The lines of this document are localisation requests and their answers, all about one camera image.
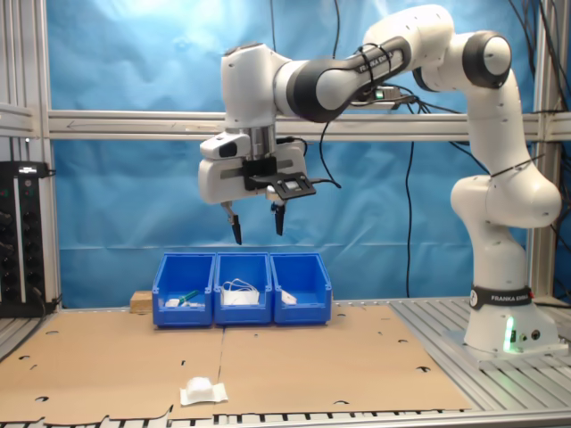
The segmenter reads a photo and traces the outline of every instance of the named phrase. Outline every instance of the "black cable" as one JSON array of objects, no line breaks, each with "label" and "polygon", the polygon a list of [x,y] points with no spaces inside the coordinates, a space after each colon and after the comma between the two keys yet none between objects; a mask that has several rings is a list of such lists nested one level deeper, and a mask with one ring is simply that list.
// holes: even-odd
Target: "black cable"
[{"label": "black cable", "polygon": [[569,245],[567,245],[567,243],[565,242],[565,240],[563,239],[563,237],[558,233],[557,229],[553,226],[551,226],[551,230],[553,232],[555,232],[555,236],[557,236],[557,238],[559,239],[559,241],[563,244],[563,246],[565,247],[565,249],[569,252],[571,252],[571,247],[569,247]]},{"label": "black cable", "polygon": [[41,318],[39,318],[39,321],[37,321],[37,324],[34,325],[34,327],[28,332],[28,334],[26,334],[18,343],[16,343],[16,346],[14,346],[11,350],[9,350],[8,353],[6,353],[2,357],[0,357],[0,364],[4,360],[6,360],[8,357],[10,357],[17,349],[19,349],[20,346],[23,345],[30,337],[32,337],[34,334],[36,334],[39,327],[46,320],[46,315],[47,315],[46,314],[46,305],[44,303],[44,299],[42,298],[42,293],[36,287],[34,287],[32,289],[31,295],[35,296],[37,298],[37,300],[41,303],[41,305],[42,305],[42,316],[41,316]]},{"label": "black cable", "polygon": [[313,178],[311,180],[311,183],[313,185],[318,185],[319,183],[331,183],[332,185],[337,185],[337,183],[333,180],[330,180],[328,178]]},{"label": "black cable", "polygon": [[519,24],[521,25],[521,29],[524,31],[524,35],[525,35],[525,42],[527,44],[527,59],[529,60],[529,69],[532,72],[532,76],[535,77],[535,65],[534,65],[534,49],[532,48],[532,44],[529,41],[529,35],[527,34],[527,28],[525,27],[525,24],[523,22],[523,20],[521,19],[521,16],[519,15],[519,12],[516,9],[516,6],[513,4],[513,2],[511,0],[508,0],[509,4],[511,5],[511,8],[514,10],[514,13],[517,16],[517,20],[519,21]]},{"label": "black cable", "polygon": [[440,105],[427,103],[426,101],[420,101],[420,102],[423,103],[424,105],[427,105],[428,107],[432,107],[433,109],[442,110],[442,111],[448,111],[448,112],[454,113],[454,114],[462,114],[460,111],[453,110],[453,109],[449,109],[449,108],[447,108],[447,107],[442,107],[442,106],[440,106]]},{"label": "black cable", "polygon": [[[335,59],[335,55],[337,54],[337,45],[339,44],[339,31],[341,29],[341,15],[339,14],[339,4],[337,3],[337,0],[335,0],[335,10],[337,12],[337,33],[335,34],[335,45],[333,46],[333,55],[332,55],[333,59]],[[325,124],[323,132],[321,133],[321,138],[319,139],[319,157],[321,159],[321,163],[323,164],[323,168],[325,169],[327,175],[331,179],[331,183],[334,184],[335,187],[340,189],[341,185],[337,183],[333,178],[333,176],[331,175],[331,172],[329,171],[329,168],[327,167],[325,158],[323,156],[323,138],[325,137],[325,133],[327,132],[327,128],[329,128],[330,123],[331,122]]]},{"label": "black cable", "polygon": [[321,163],[323,164],[323,168],[325,168],[325,171],[327,173],[327,175],[329,176],[329,178],[331,179],[331,182],[338,188],[341,188],[341,185],[339,183],[337,183],[335,181],[335,179],[333,178],[333,176],[331,175],[331,172],[329,171],[329,168],[327,167],[327,164],[325,162],[325,158],[323,157],[323,137],[325,136],[325,133],[327,132],[327,128],[329,128],[329,124],[331,122],[328,122],[325,124],[325,127],[323,128],[323,132],[321,133],[321,138],[319,139],[319,157],[321,158]]},{"label": "black cable", "polygon": [[[407,104],[407,108],[409,109],[411,114],[414,114],[412,108]],[[420,113],[422,106],[418,107],[417,114]],[[407,275],[405,280],[405,288],[407,297],[410,297],[410,238],[412,237],[412,199],[410,198],[410,188],[409,188],[409,177],[410,177],[410,170],[412,168],[412,159],[414,157],[414,141],[410,142],[410,157],[409,157],[409,166],[407,167],[407,174],[404,178],[404,188],[407,191],[407,200],[409,202],[409,232],[407,234]]]},{"label": "black cable", "polygon": [[563,90],[563,87],[561,85],[561,78],[559,75],[559,71],[561,71],[561,73],[563,73],[563,76],[565,77],[565,83],[567,84],[567,90],[569,91],[569,93],[571,93],[571,87],[569,86],[569,81],[567,80],[567,76],[565,75],[565,71],[563,70],[563,67],[561,66],[561,61],[559,60],[559,57],[557,56],[557,53],[555,52],[555,48],[553,47],[553,40],[551,39],[550,26],[547,22],[547,16],[545,14],[545,9],[543,9],[542,2],[539,2],[539,13],[542,16],[543,27],[545,28],[545,36],[546,36],[546,41],[547,41],[547,47],[548,47],[548,51],[549,51],[550,58],[551,58],[551,65],[553,66],[553,69],[554,69],[553,74],[555,75],[555,80],[557,82],[559,95],[561,96],[561,103],[563,104],[563,107],[565,108],[565,110],[568,111],[569,108],[567,106],[567,100],[565,99],[565,91]]},{"label": "black cable", "polygon": [[274,42],[274,52],[277,52],[277,48],[276,48],[276,25],[274,23],[274,0],[269,0],[269,10],[271,13],[271,39]]},{"label": "black cable", "polygon": [[544,308],[571,309],[571,306],[558,305],[557,303],[535,303],[535,306],[543,306]]},{"label": "black cable", "polygon": [[460,147],[459,145],[456,145],[456,143],[454,143],[453,141],[449,141],[448,143],[450,143],[456,149],[460,150],[461,152],[464,152],[470,158],[472,158],[472,160],[478,165],[478,167],[480,167],[482,169],[483,172],[485,172],[486,174],[490,174],[490,172],[486,169],[486,167],[482,164],[482,162],[480,162],[478,159],[476,159],[476,157],[472,153],[470,153],[468,150],[465,150],[462,147]]},{"label": "black cable", "polygon": [[337,34],[335,35],[335,44],[333,46],[333,59],[337,55],[337,45],[339,44],[339,32],[341,30],[341,15],[339,14],[339,4],[335,1],[335,11],[337,12]]},{"label": "black cable", "polygon": [[[427,103],[418,103],[420,105],[420,110],[424,113],[430,114],[431,111],[427,106]],[[462,147],[460,147],[458,145],[457,142],[454,141],[449,141],[449,144],[451,144],[454,148],[460,150],[461,152],[467,154],[470,158],[472,158],[472,160],[477,164],[478,167],[480,167],[480,169],[485,172],[486,174],[489,174],[488,169],[484,166],[484,164],[482,164],[482,162],[480,162],[478,159],[476,159],[476,156],[474,156],[471,152],[469,152],[468,150],[463,149]]]},{"label": "black cable", "polygon": [[299,136],[283,136],[276,138],[276,144],[293,143],[294,141],[301,141],[303,143],[303,156],[305,156],[307,154],[308,143],[303,138]]}]

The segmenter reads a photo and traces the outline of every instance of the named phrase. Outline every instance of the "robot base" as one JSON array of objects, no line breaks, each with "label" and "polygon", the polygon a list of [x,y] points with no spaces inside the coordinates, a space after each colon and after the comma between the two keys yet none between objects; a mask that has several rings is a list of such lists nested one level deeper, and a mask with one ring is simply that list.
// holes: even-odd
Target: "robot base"
[{"label": "robot base", "polygon": [[491,368],[490,363],[498,361],[568,353],[555,322],[535,304],[472,310],[468,329],[447,332],[444,339],[459,357],[479,369]]}]

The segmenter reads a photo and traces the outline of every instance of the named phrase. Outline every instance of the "blue backdrop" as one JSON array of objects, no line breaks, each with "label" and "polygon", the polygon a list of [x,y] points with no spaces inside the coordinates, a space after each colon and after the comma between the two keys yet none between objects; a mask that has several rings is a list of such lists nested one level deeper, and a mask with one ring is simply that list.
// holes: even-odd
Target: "blue backdrop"
[{"label": "blue backdrop", "polygon": [[[338,57],[352,54],[366,29],[423,1],[339,0]],[[524,111],[533,81],[523,31],[507,0],[435,1],[457,32],[497,30],[512,46]],[[269,0],[48,0],[54,109],[224,111],[220,56],[230,47],[271,45]],[[277,50],[290,58],[331,55],[333,0],[274,0]],[[410,75],[393,80],[426,101],[465,110],[460,94],[424,92]],[[219,206],[198,194],[195,141],[56,141],[63,303],[122,306],[150,289],[165,251],[319,251],[337,299],[403,297],[408,143],[326,143],[337,190],[291,202],[283,237],[263,198],[238,202],[238,248]],[[309,172],[323,177],[317,147]],[[418,143],[410,174],[413,204],[412,296],[466,295],[472,250],[450,205],[475,163],[447,143]],[[517,231],[520,242],[525,232]]]}]

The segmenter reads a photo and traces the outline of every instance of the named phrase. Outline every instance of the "blue bin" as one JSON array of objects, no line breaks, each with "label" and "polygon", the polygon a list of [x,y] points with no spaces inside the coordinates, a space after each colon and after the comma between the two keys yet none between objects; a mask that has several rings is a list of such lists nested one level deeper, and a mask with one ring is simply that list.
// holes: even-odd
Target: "blue bin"
[{"label": "blue bin", "polygon": [[[216,254],[167,252],[153,284],[153,322],[159,327],[189,327],[212,324],[212,282]],[[190,301],[200,308],[168,308],[169,299],[178,299],[193,290]]]},{"label": "blue bin", "polygon": [[[325,324],[331,319],[331,280],[317,253],[270,254],[274,288],[274,320],[281,325]],[[297,299],[286,305],[282,290]]]},{"label": "blue bin", "polygon": [[[240,278],[260,292],[257,305],[222,305],[222,285]],[[267,253],[229,252],[216,258],[214,322],[218,325],[271,323],[272,286]]]}]

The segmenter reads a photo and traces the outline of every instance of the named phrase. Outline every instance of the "green object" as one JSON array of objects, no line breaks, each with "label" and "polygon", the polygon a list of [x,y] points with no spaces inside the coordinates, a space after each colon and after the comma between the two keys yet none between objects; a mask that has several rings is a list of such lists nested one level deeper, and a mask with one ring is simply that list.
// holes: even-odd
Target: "green object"
[{"label": "green object", "polygon": [[196,295],[198,295],[198,290],[194,290],[189,294],[182,296],[180,299],[178,299],[178,304],[182,305],[185,301],[191,300]]},{"label": "green object", "polygon": [[503,341],[504,352],[509,352],[511,348],[511,332],[514,330],[514,317],[508,318],[508,323],[506,324],[506,335]]}]

